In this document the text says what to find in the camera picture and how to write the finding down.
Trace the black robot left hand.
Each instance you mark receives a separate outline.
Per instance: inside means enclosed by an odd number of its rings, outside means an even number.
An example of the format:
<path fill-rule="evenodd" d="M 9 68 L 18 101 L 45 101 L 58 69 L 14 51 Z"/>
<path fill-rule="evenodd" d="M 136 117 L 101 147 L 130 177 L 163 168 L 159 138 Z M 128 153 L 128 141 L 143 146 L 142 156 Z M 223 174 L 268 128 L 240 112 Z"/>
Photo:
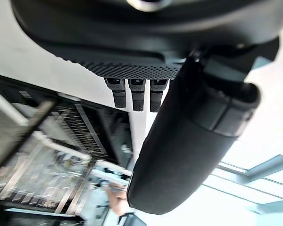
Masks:
<path fill-rule="evenodd" d="M 245 78 L 275 60 L 283 0 L 13 0 L 26 35 L 103 77 L 117 108 L 126 88 L 157 116 L 127 189 L 130 207 L 162 215 L 207 179 L 261 101 Z"/>

